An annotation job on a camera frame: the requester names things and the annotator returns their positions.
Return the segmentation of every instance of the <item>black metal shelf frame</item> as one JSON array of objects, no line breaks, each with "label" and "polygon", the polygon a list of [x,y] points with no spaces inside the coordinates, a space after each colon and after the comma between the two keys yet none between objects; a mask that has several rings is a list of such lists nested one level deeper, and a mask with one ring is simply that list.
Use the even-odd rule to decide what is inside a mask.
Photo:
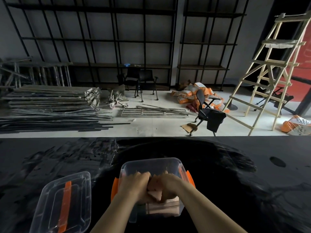
[{"label": "black metal shelf frame", "polygon": [[[20,41],[22,43],[22,46],[25,50],[25,53],[27,56],[29,56],[29,52],[25,46],[24,40],[34,40],[37,50],[39,52],[39,55],[41,57],[42,61],[45,61],[44,56],[40,50],[38,41],[40,40],[49,40],[52,41],[54,49],[55,49],[55,53],[57,56],[57,59],[59,62],[61,62],[60,59],[60,55],[59,52],[57,50],[56,47],[56,41],[61,41],[63,42],[64,45],[64,49],[67,55],[67,59],[68,62],[71,62],[70,57],[69,57],[69,53],[66,47],[66,42],[67,41],[79,41],[79,42],[83,42],[84,44],[84,48],[85,48],[85,53],[86,53],[86,58],[87,58],[87,65],[85,64],[73,64],[76,67],[88,67],[90,70],[90,74],[91,74],[91,78],[92,78],[92,84],[93,86],[95,86],[95,84],[104,84],[104,82],[100,81],[100,77],[99,77],[99,68],[116,68],[118,71],[118,74],[120,74],[120,72],[122,73],[122,69],[126,68],[122,65],[122,61],[121,61],[121,51],[120,51],[120,43],[143,43],[144,44],[144,64],[143,66],[140,66],[141,68],[144,69],[166,69],[168,70],[168,76],[167,76],[167,86],[169,86],[170,88],[170,80],[172,77],[172,61],[173,61],[173,48],[174,48],[174,37],[175,37],[175,25],[176,25],[176,18],[177,18],[177,4],[178,4],[178,0],[173,0],[173,10],[152,10],[152,9],[146,9],[146,0],[142,0],[143,1],[143,8],[142,9],[137,9],[137,8],[118,8],[116,7],[116,1],[115,0],[109,0],[109,7],[97,7],[97,6],[86,6],[84,0],[82,0],[82,5],[79,6],[77,4],[77,0],[73,0],[74,1],[74,6],[61,6],[61,5],[55,5],[53,0],[51,1],[50,5],[44,5],[42,4],[41,0],[38,0],[39,4],[25,4],[22,3],[21,0],[18,0],[18,3],[8,3],[6,2],[6,0],[2,0],[3,3],[5,4],[6,10],[9,14],[9,17],[14,25],[15,31],[18,34],[18,37],[20,38]],[[23,12],[23,15],[25,17],[25,20],[27,22],[27,25],[30,29],[31,35],[32,37],[23,37],[21,36],[18,27],[14,21],[14,18],[11,14],[10,8],[18,8],[21,9]],[[36,37],[33,29],[31,27],[31,24],[29,22],[29,19],[27,17],[27,14],[25,12],[25,10],[40,10],[43,13],[44,19],[45,19],[45,23],[46,26],[48,28],[49,31],[49,38],[40,38],[40,37]],[[58,29],[61,35],[61,38],[54,38],[49,22],[47,20],[45,11],[53,11],[55,18],[56,18],[56,22],[58,25]],[[56,11],[71,11],[71,12],[76,12],[77,13],[77,18],[79,21],[79,26],[80,26],[80,30],[81,30],[81,35],[82,35],[82,39],[70,39],[70,38],[64,38],[63,36],[63,32],[61,30],[60,27],[60,23],[58,20],[58,16]],[[82,28],[82,23],[81,23],[81,18],[80,18],[80,12],[83,12],[85,15],[85,19],[86,19],[86,26],[87,26],[87,30],[88,30],[88,38],[85,38],[84,36],[84,32],[83,32],[83,28]],[[112,31],[113,31],[113,39],[92,39],[91,37],[91,31],[90,31],[90,26],[89,26],[89,22],[88,22],[88,18],[87,18],[87,13],[88,12],[97,12],[97,13],[110,13],[111,14],[111,24],[112,24]],[[144,29],[144,40],[143,41],[129,41],[129,40],[121,40],[119,39],[119,30],[118,30],[118,22],[117,22],[117,14],[142,14],[143,15],[143,29]],[[170,41],[147,41],[146,40],[146,15],[170,15],[172,16],[172,26],[171,26],[171,36],[170,36]],[[89,52],[87,49],[87,45],[86,42],[90,42],[91,44],[91,51],[92,51],[92,55],[93,55],[93,59],[94,59],[94,63],[90,62],[90,56],[89,56]],[[94,47],[93,47],[93,42],[113,42],[115,45],[115,56],[116,56],[116,63],[115,64],[109,64],[109,63],[97,63],[96,62],[96,57],[95,57],[95,52],[94,52]],[[169,51],[169,62],[168,65],[147,65],[146,64],[146,43],[164,43],[164,44],[169,44],[170,45],[170,51]],[[96,74],[97,74],[97,81],[95,82],[94,80],[94,75],[93,75],[93,68],[95,68],[96,70]]]},{"label": "black metal shelf frame", "polygon": [[[235,46],[237,45],[236,42],[237,42],[237,39],[238,39],[238,36],[239,36],[239,32],[240,32],[240,29],[241,29],[243,17],[246,15],[245,12],[246,12],[246,8],[247,8],[247,5],[248,5],[248,2],[249,2],[249,0],[246,0],[243,13],[236,13],[239,0],[235,1],[235,6],[234,6],[234,9],[233,9],[232,13],[223,13],[223,12],[218,12],[217,11],[218,10],[218,6],[219,6],[219,0],[216,1],[215,11],[211,11],[212,0],[209,0],[207,12],[188,11],[189,0],[186,1],[186,7],[185,7],[185,10],[184,10],[184,17],[185,17],[185,19],[184,19],[184,31],[183,31],[182,40],[180,42],[181,43],[181,53],[180,53],[180,60],[179,60],[179,65],[178,65],[178,69],[179,70],[178,70],[177,83],[179,83],[180,71],[181,70],[196,70],[195,82],[197,82],[198,71],[199,70],[202,70],[200,82],[202,82],[203,74],[204,74],[205,70],[216,70],[217,73],[216,73],[216,77],[215,77],[215,81],[214,81],[214,86],[216,86],[216,82],[217,82],[217,79],[218,79],[219,71],[220,70],[224,70],[225,73],[224,73],[224,77],[222,79],[222,83],[221,83],[221,86],[220,86],[220,91],[222,91],[224,80],[225,80],[227,72],[229,70],[229,65],[230,65],[230,61],[231,61],[232,55],[233,55],[233,51],[235,49]],[[205,25],[204,25],[204,31],[203,31],[203,36],[202,36],[202,41],[200,43],[197,43],[197,42],[195,42],[195,43],[193,43],[193,42],[185,42],[185,32],[186,32],[187,17],[206,17],[206,21],[205,21]],[[210,34],[209,34],[208,42],[205,43],[204,41],[205,41],[205,35],[206,35],[206,31],[207,31],[207,24],[208,24],[208,20],[209,20],[210,17],[213,18],[212,26],[211,26],[211,31],[210,31]],[[235,40],[234,40],[233,43],[229,43],[228,39],[229,39],[229,35],[230,35],[230,32],[231,32],[233,20],[235,18],[238,18],[238,17],[240,17],[241,19],[240,19],[240,23],[239,23],[239,27],[238,27],[236,36],[235,36]],[[216,18],[230,18],[231,19],[231,22],[230,22],[230,25],[229,25],[229,28],[228,28],[228,32],[227,32],[227,36],[226,36],[226,40],[225,40],[224,43],[212,43],[211,42],[213,28],[214,28],[214,24],[215,24],[215,19]],[[183,56],[183,49],[184,49],[184,45],[185,44],[201,45],[200,54],[199,54],[199,60],[198,60],[197,66],[196,65],[190,65],[190,66],[189,65],[182,65],[182,56]],[[206,50],[205,57],[204,57],[204,64],[200,65],[201,58],[202,58],[202,51],[203,51],[203,46],[204,45],[207,46],[207,50]],[[216,66],[207,66],[206,65],[207,55],[208,55],[208,51],[209,51],[209,48],[210,48],[211,45],[224,46],[222,54],[221,54],[219,65],[216,65]],[[228,60],[227,67],[222,67],[221,65],[222,65],[222,61],[223,61],[225,50],[226,50],[227,46],[232,46],[232,50],[231,50],[231,53],[230,53],[230,57],[229,57],[229,60]]]}]

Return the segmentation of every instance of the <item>plastic container lid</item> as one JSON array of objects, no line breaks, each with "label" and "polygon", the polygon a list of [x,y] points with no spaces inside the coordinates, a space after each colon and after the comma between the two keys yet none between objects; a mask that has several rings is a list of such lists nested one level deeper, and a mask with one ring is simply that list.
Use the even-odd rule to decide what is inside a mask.
[{"label": "plastic container lid", "polygon": [[29,233],[82,233],[91,222],[91,175],[79,172],[47,184]]},{"label": "plastic container lid", "polygon": [[[177,158],[158,158],[129,161],[122,165],[120,178],[136,172],[150,172],[151,176],[161,175],[167,171],[189,182],[189,178],[181,161]],[[135,223],[137,218],[156,218],[179,216],[184,208],[178,197],[163,204],[136,204],[130,214],[129,222]]]}]

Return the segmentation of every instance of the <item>black table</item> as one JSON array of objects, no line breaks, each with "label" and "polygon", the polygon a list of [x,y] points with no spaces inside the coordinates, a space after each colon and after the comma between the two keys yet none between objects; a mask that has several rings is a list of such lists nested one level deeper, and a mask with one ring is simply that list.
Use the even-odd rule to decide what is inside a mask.
[{"label": "black table", "polygon": [[[42,188],[52,180],[81,171],[89,171],[92,176],[91,226],[94,225],[109,205],[111,185],[114,177],[118,175],[120,163],[130,158],[130,155],[123,157],[124,152],[129,147],[134,147],[136,153],[134,152],[133,156],[136,159],[145,156],[146,158],[158,157],[154,150],[146,153],[139,150],[139,147],[143,150],[152,147],[153,144],[158,149],[159,144],[166,144],[163,149],[169,151],[171,156],[181,159],[185,168],[193,174],[198,190],[202,193],[205,191],[204,194],[211,201],[236,222],[245,224],[243,227],[249,232],[256,232],[260,226],[264,227],[265,232],[275,232],[274,222],[277,222],[278,227],[283,227],[282,232],[311,231],[311,137],[181,139],[183,140],[174,138],[0,139],[0,232],[28,232]],[[254,162],[255,171],[235,163],[239,167],[236,168],[237,171],[234,165],[229,168],[231,172],[224,174],[229,170],[223,168],[227,164],[219,164],[215,160],[215,152],[212,152],[212,148],[204,150],[200,146],[206,141],[222,143],[240,150],[241,154],[248,156]],[[185,145],[190,146],[193,142],[201,143],[191,149],[185,149]],[[202,159],[201,164],[196,163],[201,165],[198,171],[190,161],[190,157],[194,154]],[[207,174],[204,178],[201,177],[203,172]],[[249,180],[252,181],[250,187],[247,183]],[[208,192],[206,192],[207,185],[211,187]],[[223,194],[223,201],[219,199],[220,193]],[[288,218],[283,215],[284,212],[293,217]],[[175,226],[180,224],[181,220],[184,224],[192,224],[185,209],[180,217],[168,219],[172,229],[176,229],[174,224]],[[140,226],[131,224],[127,230],[143,231],[143,226],[144,224]]]}]

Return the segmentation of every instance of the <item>concrete floor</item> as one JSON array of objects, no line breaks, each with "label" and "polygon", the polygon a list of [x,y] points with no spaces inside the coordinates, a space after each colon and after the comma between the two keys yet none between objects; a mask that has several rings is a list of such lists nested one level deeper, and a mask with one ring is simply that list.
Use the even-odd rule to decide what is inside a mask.
[{"label": "concrete floor", "polygon": [[[228,100],[234,88],[224,88],[223,92],[216,92],[222,96],[225,101]],[[236,95],[244,101],[250,100],[250,92],[241,89],[242,93]],[[150,91],[143,91],[144,104],[155,105],[165,108],[184,108],[186,105],[180,105],[177,103],[177,97],[172,97],[169,91],[158,91],[159,100],[156,101],[156,95],[151,95]],[[126,91],[125,95],[128,97],[129,107],[134,108],[139,105],[141,98],[134,98],[134,91]],[[255,98],[254,103],[260,101],[261,98]],[[239,109],[237,111],[231,111],[230,115],[235,116],[237,119],[253,125],[258,111],[251,110],[247,117],[244,117],[244,112],[247,109],[247,105],[234,101],[233,103]],[[267,105],[270,111],[276,112],[276,108],[272,103]],[[60,131],[60,132],[24,132],[24,133],[12,133],[12,134],[0,134],[0,138],[30,138],[30,137],[158,137],[158,136],[188,136],[189,134],[181,128],[181,125],[194,122],[195,117],[189,116],[184,119],[173,118],[121,118],[121,107],[118,105],[115,109],[111,110],[113,113],[113,121],[102,121],[102,123],[125,123],[130,122],[130,125],[114,125],[114,128],[109,130],[102,130],[97,132],[78,132],[78,131]],[[263,113],[259,119],[256,128],[253,130],[251,136],[282,136],[286,135],[280,131],[280,126],[286,120],[289,120],[293,115],[285,110],[282,110],[282,117],[278,118],[276,129],[271,131],[274,116]],[[230,118],[225,118],[220,125],[216,136],[247,136],[249,129],[233,121]],[[206,121],[202,122],[198,127],[198,130],[193,133],[193,136],[213,136],[213,133],[206,129]]]}]

